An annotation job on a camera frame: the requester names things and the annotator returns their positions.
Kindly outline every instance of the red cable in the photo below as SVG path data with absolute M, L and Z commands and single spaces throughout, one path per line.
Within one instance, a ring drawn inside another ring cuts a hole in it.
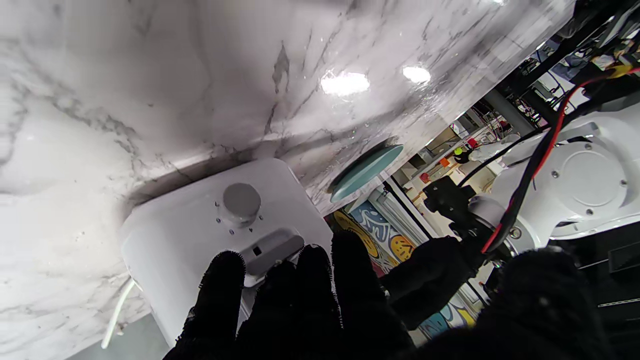
M 640 67 L 636 68 L 636 69 L 632 69 L 631 71 L 628 71 L 625 73 L 625 75 L 627 74 L 632 74 L 634 72 L 639 72 L 640 71 Z M 564 109 L 566 108 L 567 104 L 569 103 L 569 100 L 571 99 L 571 97 L 575 94 L 575 92 L 582 88 L 583 86 L 590 84 L 594 81 L 598 81 L 598 80 L 604 80 L 604 79 L 608 79 L 610 76 L 602 76 L 599 78 L 594 78 L 591 79 L 589 81 L 585 81 L 582 84 L 574 87 L 571 92 L 564 98 L 564 100 L 562 101 L 560 107 L 558 108 L 560 110 L 560 115 L 558 115 L 558 120 L 556 123 L 556 127 L 554 128 L 554 135 L 551 138 L 551 142 L 549 142 L 549 147 L 547 147 L 547 151 L 545 151 L 545 154 L 542 156 L 542 160 L 540 160 L 540 164 L 538 164 L 538 167 L 536 168 L 536 171 L 533 173 L 533 177 L 536 177 L 536 175 L 538 174 L 538 171 L 540 171 L 540 169 L 542 168 L 542 166 L 545 164 L 545 161 L 547 160 L 547 158 L 549 157 L 549 154 L 551 154 L 551 150 L 553 150 L 554 145 L 556 144 L 556 140 L 558 137 L 558 134 L 560 133 L 560 130 L 562 130 L 562 123 L 564 121 Z M 513 202 L 513 198 L 511 199 L 511 201 L 509 201 L 509 206 L 507 206 L 507 209 L 505 210 L 504 213 L 508 213 L 509 209 L 511 208 L 511 203 Z M 493 241 L 495 240 L 495 237 L 498 235 L 498 233 L 500 232 L 500 229 L 502 229 L 502 223 L 499 223 L 498 226 L 495 227 L 495 230 L 493 231 L 493 234 L 491 234 L 491 236 L 489 237 L 489 240 L 487 240 L 486 243 L 484 243 L 484 246 L 482 248 L 482 253 L 486 254 L 486 251 L 489 249 L 489 247 L 491 247 L 491 244 L 493 243 Z

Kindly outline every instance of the wire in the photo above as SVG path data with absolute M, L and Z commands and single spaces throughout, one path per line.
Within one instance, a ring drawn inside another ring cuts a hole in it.
M 122 290 L 122 294 L 118 299 L 118 303 L 116 304 L 116 308 L 113 310 L 113 314 L 111 315 L 111 319 L 109 320 L 109 325 L 107 325 L 107 332 L 104 334 L 104 339 L 102 339 L 102 343 L 100 343 L 101 348 L 107 348 L 109 346 L 109 342 L 111 341 L 111 337 L 113 336 L 113 331 L 116 328 L 116 323 L 118 322 L 118 315 L 120 314 L 120 310 L 122 310 L 122 305 L 124 305 L 124 300 L 127 299 L 129 292 L 133 289 L 133 286 L 136 284 L 133 281 L 132 277 L 129 277 L 129 280 L 124 286 L 124 290 Z
M 471 288 L 471 290 L 476 293 L 476 296 L 480 299 L 480 302 L 482 302 L 482 305 L 484 307 L 488 307 L 489 305 L 486 303 L 486 301 L 484 301 L 484 298 L 482 297 L 482 295 L 480 295 L 480 293 L 476 290 L 476 288 L 473 287 L 473 285 L 471 285 L 471 282 L 469 282 L 469 280 L 467 280 L 467 285 L 469 285 L 469 287 Z
M 531 155 L 529 162 L 527 164 L 527 167 L 524 170 L 524 174 L 522 175 L 522 178 L 520 180 L 520 183 L 518 184 L 518 187 L 513 192 L 513 195 L 509 200 L 509 205 L 507 206 L 507 209 L 502 215 L 502 218 L 500 219 L 498 226 L 496 226 L 494 232 L 489 237 L 489 240 L 487 240 L 484 247 L 482 248 L 483 254 L 493 251 L 498 246 L 500 246 L 504 241 L 504 237 L 507 235 L 507 232 L 511 229 L 513 224 L 516 222 L 518 212 L 520 211 L 520 207 L 524 202 L 524 198 L 525 198 L 525 195 L 527 194 L 527 190 L 529 189 L 529 184 L 531 180 L 538 174 L 538 172 L 544 165 L 545 161 L 549 157 L 549 154 L 551 153 L 551 151 L 554 148 L 554 145 L 556 144 L 556 140 L 557 140 L 558 134 L 560 133 L 560 130 L 562 130 L 564 124 L 569 123 L 564 121 L 564 118 L 566 116 L 564 109 L 567 107 L 569 100 L 576 93 L 576 91 L 582 88 L 583 86 L 593 83 L 595 81 L 610 79 L 613 77 L 619 77 L 619 76 L 631 74 L 637 71 L 640 71 L 640 68 L 633 69 L 633 70 L 627 69 L 626 71 L 616 70 L 616 72 L 614 72 L 613 74 L 607 74 L 604 76 L 590 79 L 574 87 L 571 90 L 571 92 L 563 99 L 560 108 L 558 108 L 558 112 L 559 112 L 558 120 L 553 125 L 553 129 L 547 132 L 546 135 L 542 138 L 541 142 L 538 144 L 533 154 Z M 573 116 L 572 119 L 575 119 L 578 116 L 582 115 L 581 113 L 577 114 L 576 116 Z
M 530 139 L 530 138 L 532 138 L 532 137 L 534 137 L 534 136 L 536 136 L 538 134 L 541 134 L 542 132 L 544 132 L 544 130 L 547 130 L 550 127 L 551 127 L 551 125 L 549 125 L 549 124 L 541 126 L 541 127 L 537 128 L 537 129 L 535 129 L 534 131 L 531 131 L 530 133 L 526 134 L 525 136 L 519 138 L 518 140 L 513 142 L 511 145 L 505 147 L 503 150 L 500 150 L 496 155 L 493 155 L 491 158 L 488 158 L 487 160 L 485 160 L 484 163 L 480 164 L 478 167 L 476 167 L 475 169 L 471 170 L 471 172 L 467 176 L 465 176 L 465 178 L 462 179 L 462 181 L 460 181 L 460 183 L 458 183 L 458 186 L 462 187 L 469 179 L 471 179 L 474 175 L 476 175 L 480 170 L 485 168 L 491 162 L 495 161 L 497 158 L 501 157 L 502 155 L 505 155 L 514 146 L 516 146 L 519 143 L 521 143 L 521 142 L 523 142 L 525 140 L 528 140 L 528 139 Z

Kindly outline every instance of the white appliance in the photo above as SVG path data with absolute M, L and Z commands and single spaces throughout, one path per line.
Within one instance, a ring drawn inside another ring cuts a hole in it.
M 195 305 L 198 285 L 223 250 L 243 255 L 247 274 L 239 324 L 256 285 L 276 260 L 304 244 L 331 251 L 332 232 L 283 161 L 254 161 L 200 180 L 133 210 L 122 255 L 169 346 Z

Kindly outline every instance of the gray knob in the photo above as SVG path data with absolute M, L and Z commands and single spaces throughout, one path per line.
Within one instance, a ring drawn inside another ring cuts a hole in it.
M 248 226 L 255 220 L 260 204 L 260 194 L 249 184 L 231 184 L 222 195 L 225 218 L 240 226 Z

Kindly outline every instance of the graffiti mural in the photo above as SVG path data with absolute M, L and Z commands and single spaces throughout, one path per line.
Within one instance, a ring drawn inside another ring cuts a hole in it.
M 400 234 L 378 213 L 369 201 L 352 209 L 349 214 L 340 209 L 326 219 L 334 231 L 350 230 L 360 237 L 378 277 L 407 260 L 416 247 L 413 241 Z M 473 326 L 475 323 L 460 296 L 455 294 L 439 313 L 431 315 L 420 324 L 419 329 L 428 339 L 432 339 L 451 327 Z
M 349 215 L 397 261 L 402 262 L 411 256 L 416 246 L 414 242 L 396 231 L 369 201 L 351 210 Z
M 374 241 L 360 224 L 355 222 L 349 215 L 343 213 L 342 210 L 331 214 L 328 220 L 332 227 L 353 231 L 360 237 L 369 252 L 371 263 L 378 277 L 388 273 L 398 265 L 396 259 L 384 251 L 382 247 L 380 247 L 380 244 Z

